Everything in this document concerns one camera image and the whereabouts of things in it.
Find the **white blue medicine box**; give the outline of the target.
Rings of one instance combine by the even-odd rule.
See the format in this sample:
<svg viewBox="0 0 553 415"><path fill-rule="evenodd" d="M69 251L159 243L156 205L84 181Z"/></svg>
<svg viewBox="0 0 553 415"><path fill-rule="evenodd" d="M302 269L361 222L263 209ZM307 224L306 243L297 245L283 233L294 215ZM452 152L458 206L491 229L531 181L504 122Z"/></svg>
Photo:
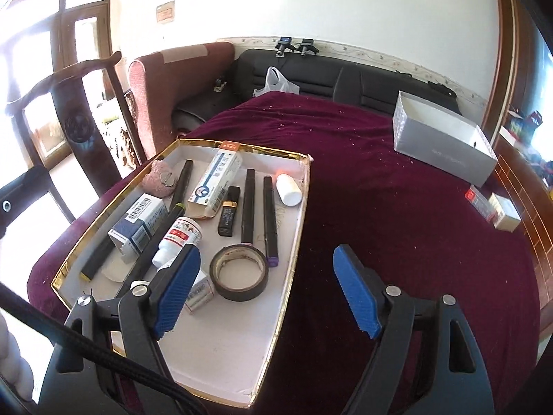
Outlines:
<svg viewBox="0 0 553 415"><path fill-rule="evenodd" d="M108 232L123 263L138 259L167 215L163 199L146 193L129 207Z"/></svg>

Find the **white red label bottle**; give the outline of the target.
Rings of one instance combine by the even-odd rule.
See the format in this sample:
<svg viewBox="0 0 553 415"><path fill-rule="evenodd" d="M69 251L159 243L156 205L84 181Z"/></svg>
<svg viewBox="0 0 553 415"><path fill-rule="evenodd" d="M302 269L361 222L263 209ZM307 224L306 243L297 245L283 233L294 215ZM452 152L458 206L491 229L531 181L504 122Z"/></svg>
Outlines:
<svg viewBox="0 0 553 415"><path fill-rule="evenodd" d="M186 216L176 218L159 242L152 264L157 269L170 266L186 245L198 246L201 239L203 232L196 221Z"/></svg>

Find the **black tape roll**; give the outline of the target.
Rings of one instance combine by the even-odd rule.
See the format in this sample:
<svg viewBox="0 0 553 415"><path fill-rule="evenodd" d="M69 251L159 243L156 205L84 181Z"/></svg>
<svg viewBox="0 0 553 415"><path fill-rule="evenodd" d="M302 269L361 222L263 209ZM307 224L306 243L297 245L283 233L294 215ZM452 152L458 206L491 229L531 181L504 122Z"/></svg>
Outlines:
<svg viewBox="0 0 553 415"><path fill-rule="evenodd" d="M265 256L256 247L233 245L216 253L209 274L221 297L232 302L247 302L265 290L269 267Z"/></svg>

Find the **black gold lipstick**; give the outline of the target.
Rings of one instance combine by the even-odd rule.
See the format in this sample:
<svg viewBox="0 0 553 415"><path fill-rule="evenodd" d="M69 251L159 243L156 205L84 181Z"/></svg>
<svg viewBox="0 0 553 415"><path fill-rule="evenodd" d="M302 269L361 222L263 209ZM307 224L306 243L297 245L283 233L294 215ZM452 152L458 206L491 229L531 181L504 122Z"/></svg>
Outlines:
<svg viewBox="0 0 553 415"><path fill-rule="evenodd" d="M239 186L230 186L224 201L222 201L221 214L217 225L217 233L222 237L232 237L235 216L240 200L241 189Z"/></svg>

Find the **pink powder puff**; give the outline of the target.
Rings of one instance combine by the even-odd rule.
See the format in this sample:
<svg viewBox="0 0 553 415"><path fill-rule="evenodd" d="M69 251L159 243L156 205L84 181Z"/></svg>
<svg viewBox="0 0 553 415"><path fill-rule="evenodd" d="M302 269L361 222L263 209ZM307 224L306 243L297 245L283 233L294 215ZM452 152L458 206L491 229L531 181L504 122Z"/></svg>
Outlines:
<svg viewBox="0 0 553 415"><path fill-rule="evenodd" d="M146 194L164 199L175 190L177 177L171 166L163 160L154 160L150 172L141 181L141 186Z"/></svg>

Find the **black marker purple cap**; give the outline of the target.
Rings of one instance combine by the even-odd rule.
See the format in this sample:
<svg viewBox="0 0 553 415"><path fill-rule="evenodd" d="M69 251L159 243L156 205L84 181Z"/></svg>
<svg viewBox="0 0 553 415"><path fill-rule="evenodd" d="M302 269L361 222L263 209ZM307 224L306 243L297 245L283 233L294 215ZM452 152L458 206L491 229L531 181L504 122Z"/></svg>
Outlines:
<svg viewBox="0 0 553 415"><path fill-rule="evenodd" d="M270 267L278 266L278 226L272 177L263 177L263 223L265 257Z"/></svg>

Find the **white green medicine bottle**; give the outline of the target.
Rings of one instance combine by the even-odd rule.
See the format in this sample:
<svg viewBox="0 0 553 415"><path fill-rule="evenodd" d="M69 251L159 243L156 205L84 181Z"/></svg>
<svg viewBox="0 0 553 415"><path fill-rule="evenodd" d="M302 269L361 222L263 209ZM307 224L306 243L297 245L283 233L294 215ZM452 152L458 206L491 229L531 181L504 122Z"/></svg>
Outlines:
<svg viewBox="0 0 553 415"><path fill-rule="evenodd" d="M185 308L188 313L194 313L205 306L215 296L215 289L209 275L200 271L187 295Z"/></svg>

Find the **black pen yellow end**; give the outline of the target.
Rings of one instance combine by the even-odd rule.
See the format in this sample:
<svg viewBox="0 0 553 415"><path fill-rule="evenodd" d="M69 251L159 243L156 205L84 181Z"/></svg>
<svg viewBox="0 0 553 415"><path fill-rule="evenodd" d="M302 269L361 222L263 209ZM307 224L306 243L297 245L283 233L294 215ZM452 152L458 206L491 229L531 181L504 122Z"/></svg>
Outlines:
<svg viewBox="0 0 553 415"><path fill-rule="evenodd" d="M178 216L181 216L186 211L186 206L183 202L178 202L171 209L168 215L163 218L162 222L158 229L154 232L152 238L146 243L144 250L140 253L136 264L142 265L147 263L148 260L152 259L154 251L157 249L157 244L164 235L164 232L171 226L171 223L174 222ZM85 281L91 281L96 273L101 269L105 260L108 258L111 251L114 249L113 244L106 239L102 242L100 246L92 253L91 257L86 261L81 269L80 278Z"/></svg>

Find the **maroon velvet tablecloth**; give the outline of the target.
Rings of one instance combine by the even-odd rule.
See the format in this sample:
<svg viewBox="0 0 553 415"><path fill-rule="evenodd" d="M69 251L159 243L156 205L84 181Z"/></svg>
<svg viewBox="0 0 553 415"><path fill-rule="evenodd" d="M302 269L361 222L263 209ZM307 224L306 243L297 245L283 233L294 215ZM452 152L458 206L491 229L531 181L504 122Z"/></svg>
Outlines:
<svg viewBox="0 0 553 415"><path fill-rule="evenodd" d="M540 414L539 297L526 236L495 230L467 184L397 153L389 117L290 94L223 111L193 139L309 154L314 162L291 303L257 414L337 414L373 343L331 273L346 243L380 276L419 297L451 291L486 364L500 414Z"/></svg>

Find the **black marker orange cap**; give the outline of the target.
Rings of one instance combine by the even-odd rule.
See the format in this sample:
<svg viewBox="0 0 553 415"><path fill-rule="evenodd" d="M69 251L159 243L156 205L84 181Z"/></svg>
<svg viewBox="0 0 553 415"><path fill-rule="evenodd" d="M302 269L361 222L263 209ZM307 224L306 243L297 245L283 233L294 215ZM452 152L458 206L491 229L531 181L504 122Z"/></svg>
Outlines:
<svg viewBox="0 0 553 415"><path fill-rule="evenodd" d="M187 160L179 175L174 194L172 194L170 210L172 210L178 203L182 203L185 200L187 186L193 171L194 162Z"/></svg>

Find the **gold rimmed white tray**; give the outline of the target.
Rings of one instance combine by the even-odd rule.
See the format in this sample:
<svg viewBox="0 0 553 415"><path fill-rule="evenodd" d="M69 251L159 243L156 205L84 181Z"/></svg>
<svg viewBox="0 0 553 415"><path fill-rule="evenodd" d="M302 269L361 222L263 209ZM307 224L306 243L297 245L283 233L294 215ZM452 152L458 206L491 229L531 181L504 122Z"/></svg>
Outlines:
<svg viewBox="0 0 553 415"><path fill-rule="evenodd" d="M204 174L219 148L216 140L176 140L161 158L180 173L193 164L185 193L186 214L203 236L201 268L212 284L230 291L252 287L265 277L265 289L247 302L217 292L195 309L184 309L159 346L174 380L207 401L252 407L262 388L278 342L291 293L304 216L311 159L278 149L243 144L233 185L241 190L233 233L217 231L220 213L207 212L199 196Z"/></svg>

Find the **red silver small box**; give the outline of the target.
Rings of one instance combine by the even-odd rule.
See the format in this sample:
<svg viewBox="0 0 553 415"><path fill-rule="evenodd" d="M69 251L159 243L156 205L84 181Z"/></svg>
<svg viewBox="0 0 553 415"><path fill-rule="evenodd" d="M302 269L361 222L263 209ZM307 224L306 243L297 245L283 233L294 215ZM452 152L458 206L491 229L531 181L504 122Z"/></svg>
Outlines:
<svg viewBox="0 0 553 415"><path fill-rule="evenodd" d="M471 185L465 193L465 198L487 223L493 223L496 220L497 210L477 187Z"/></svg>

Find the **white bottle orange cap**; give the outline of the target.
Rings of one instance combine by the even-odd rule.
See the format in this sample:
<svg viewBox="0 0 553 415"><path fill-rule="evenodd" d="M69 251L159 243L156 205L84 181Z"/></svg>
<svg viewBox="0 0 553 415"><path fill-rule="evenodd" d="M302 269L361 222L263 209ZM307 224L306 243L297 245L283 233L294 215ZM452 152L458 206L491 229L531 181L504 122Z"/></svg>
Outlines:
<svg viewBox="0 0 553 415"><path fill-rule="evenodd" d="M276 191L282 203L288 207L295 207L303 198L300 186L294 178L286 173L278 174L275 180Z"/></svg>

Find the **white plastic bag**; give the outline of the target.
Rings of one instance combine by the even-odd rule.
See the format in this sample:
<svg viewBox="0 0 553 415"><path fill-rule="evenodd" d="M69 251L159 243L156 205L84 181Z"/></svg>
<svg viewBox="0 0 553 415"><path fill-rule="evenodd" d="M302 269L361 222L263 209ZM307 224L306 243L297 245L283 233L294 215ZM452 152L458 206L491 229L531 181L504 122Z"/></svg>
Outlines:
<svg viewBox="0 0 553 415"><path fill-rule="evenodd" d="M280 70L274 66L269 66L265 75L265 82L262 89L255 89L252 92L254 98L266 95L271 92L281 92L293 95L300 94L300 87L288 81Z"/></svg>

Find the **black clamp on sofa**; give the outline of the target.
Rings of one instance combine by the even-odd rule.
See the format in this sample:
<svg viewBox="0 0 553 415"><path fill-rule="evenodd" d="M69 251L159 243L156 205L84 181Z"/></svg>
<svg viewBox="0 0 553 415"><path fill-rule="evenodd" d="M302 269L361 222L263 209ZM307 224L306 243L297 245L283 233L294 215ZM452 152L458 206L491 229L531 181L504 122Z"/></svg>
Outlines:
<svg viewBox="0 0 553 415"><path fill-rule="evenodd" d="M320 50L315 46L312 38L303 38L298 45L298 52L302 56L317 55Z"/></svg>
<svg viewBox="0 0 553 415"><path fill-rule="evenodd" d="M295 53L297 48L292 44L292 37L281 37L275 45L275 57L283 58L286 52Z"/></svg>

